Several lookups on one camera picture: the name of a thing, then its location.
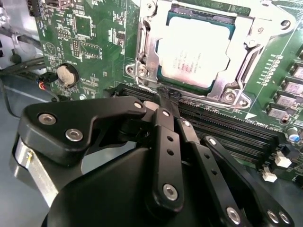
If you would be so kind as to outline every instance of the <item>black cable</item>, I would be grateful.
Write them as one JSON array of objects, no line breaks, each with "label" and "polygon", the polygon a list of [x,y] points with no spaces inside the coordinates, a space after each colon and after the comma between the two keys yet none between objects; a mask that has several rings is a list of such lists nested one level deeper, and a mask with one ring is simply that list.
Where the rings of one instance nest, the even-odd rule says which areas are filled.
[{"label": "black cable", "polygon": [[47,88],[45,88],[44,91],[46,91],[48,94],[50,94],[51,96],[53,96],[57,100],[57,102],[60,102],[60,98],[54,92],[52,92],[51,90],[49,90]]},{"label": "black cable", "polygon": [[32,71],[32,70],[41,70],[44,68],[45,68],[45,64],[41,63],[41,64],[37,64],[37,65],[28,66],[21,70],[14,71],[14,73],[19,74],[19,73],[23,73],[23,72],[27,72],[27,71]]},{"label": "black cable", "polygon": [[5,103],[5,106],[6,106],[7,110],[8,110],[8,113],[9,113],[13,118],[15,118],[15,119],[17,119],[17,120],[20,120],[20,117],[18,117],[17,115],[15,115],[15,114],[12,112],[11,108],[10,108],[8,94],[6,93],[6,89],[5,89],[5,87],[4,87],[4,84],[3,84],[3,81],[2,81],[1,78],[0,78],[0,90],[1,90],[1,92],[2,92],[2,94],[3,94],[3,100],[4,100],[4,103]]},{"label": "black cable", "polygon": [[[12,35],[15,34],[15,33],[11,32],[11,31],[8,30],[8,29],[5,29],[5,28],[0,27],[0,34],[5,35],[5,36],[8,36],[8,37],[12,37]],[[35,48],[37,48],[37,49],[39,49],[39,50],[42,49],[41,43],[40,43],[38,40],[36,40],[36,39],[34,39],[34,38],[32,38],[32,37],[29,37],[29,36],[27,36],[27,35],[20,35],[20,36],[17,37],[17,39],[18,39],[19,41],[21,41],[21,42],[31,44],[31,45],[33,45]]]},{"label": "black cable", "polygon": [[31,59],[31,60],[16,64],[16,65],[9,66],[9,67],[1,70],[0,72],[2,72],[2,73],[4,73],[4,72],[5,73],[12,73],[12,72],[15,72],[17,70],[22,70],[22,69],[25,69],[29,66],[40,64],[40,63],[44,63],[44,58],[43,57]]}]

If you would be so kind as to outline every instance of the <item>capacitor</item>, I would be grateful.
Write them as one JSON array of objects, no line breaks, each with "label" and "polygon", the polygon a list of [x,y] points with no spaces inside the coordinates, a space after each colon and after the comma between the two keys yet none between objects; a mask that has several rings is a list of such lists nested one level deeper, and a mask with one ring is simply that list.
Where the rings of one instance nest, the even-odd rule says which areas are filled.
[{"label": "capacitor", "polygon": [[287,135],[291,142],[298,142],[300,140],[298,129],[295,127],[287,129]]},{"label": "capacitor", "polygon": [[80,80],[77,69],[68,63],[64,63],[57,68],[57,75],[60,82],[67,88],[73,87]]}]

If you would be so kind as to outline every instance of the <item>mounting screw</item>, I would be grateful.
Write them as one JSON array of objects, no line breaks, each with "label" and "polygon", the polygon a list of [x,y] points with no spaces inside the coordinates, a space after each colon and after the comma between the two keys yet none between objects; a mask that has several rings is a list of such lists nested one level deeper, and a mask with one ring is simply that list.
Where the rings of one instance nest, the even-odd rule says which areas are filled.
[{"label": "mounting screw", "polygon": [[190,127],[190,123],[188,121],[183,121],[183,124],[185,124],[187,127]]},{"label": "mounting screw", "polygon": [[169,112],[163,110],[162,113],[163,113],[165,116],[169,117]]},{"label": "mounting screw", "polygon": [[52,125],[57,122],[56,118],[49,113],[43,113],[38,117],[40,123],[45,125]]},{"label": "mounting screw", "polygon": [[276,224],[279,223],[278,217],[271,210],[268,210],[267,214],[274,223],[276,223]]},{"label": "mounting screw", "polygon": [[72,142],[79,142],[83,139],[83,134],[78,129],[68,129],[65,136]]},{"label": "mounting screw", "polygon": [[235,223],[236,225],[240,224],[241,222],[240,216],[234,208],[228,207],[226,209],[226,212],[228,217],[233,221],[233,223]]},{"label": "mounting screw", "polygon": [[213,139],[209,139],[209,142],[210,142],[211,144],[213,144],[214,146],[217,145],[216,141],[214,141]]},{"label": "mounting screw", "polygon": [[223,94],[223,98],[227,102],[233,102],[236,99],[236,94],[232,90],[228,90]]},{"label": "mounting screw", "polygon": [[141,109],[141,108],[142,108],[142,106],[141,106],[141,104],[140,104],[140,103],[134,103],[134,106],[135,106],[135,107],[137,107],[137,108],[139,108],[139,109]]},{"label": "mounting screw", "polygon": [[138,73],[139,73],[140,77],[144,77],[147,74],[147,69],[143,66],[140,66],[139,70],[138,70]]},{"label": "mounting screw", "polygon": [[166,196],[166,198],[168,198],[171,201],[175,201],[178,198],[177,190],[175,189],[174,186],[168,183],[163,186],[163,193]]},{"label": "mounting screw", "polygon": [[289,219],[287,218],[287,216],[286,216],[282,211],[279,212],[279,215],[280,215],[280,217],[282,218],[282,220],[283,220],[286,224],[290,224]]}]

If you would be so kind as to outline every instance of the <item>chip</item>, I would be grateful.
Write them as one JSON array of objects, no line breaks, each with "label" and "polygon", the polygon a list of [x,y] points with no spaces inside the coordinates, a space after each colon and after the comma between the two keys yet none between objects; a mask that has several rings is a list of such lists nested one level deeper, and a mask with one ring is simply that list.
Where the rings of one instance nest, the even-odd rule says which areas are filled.
[{"label": "chip", "polygon": [[225,26],[173,17],[158,46],[162,76],[209,88],[217,73],[227,68],[229,36]]}]

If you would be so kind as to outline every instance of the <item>motherboard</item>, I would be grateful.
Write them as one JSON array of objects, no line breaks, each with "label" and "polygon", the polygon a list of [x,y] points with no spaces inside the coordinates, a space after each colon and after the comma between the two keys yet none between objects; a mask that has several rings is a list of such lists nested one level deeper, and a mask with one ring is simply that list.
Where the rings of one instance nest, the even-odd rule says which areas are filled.
[{"label": "motherboard", "polygon": [[[56,94],[83,100],[102,98],[120,84],[149,94],[165,87],[182,104],[303,146],[303,0],[28,5],[47,70],[59,78],[51,84]],[[296,180],[303,156],[288,161],[279,176]]]}]

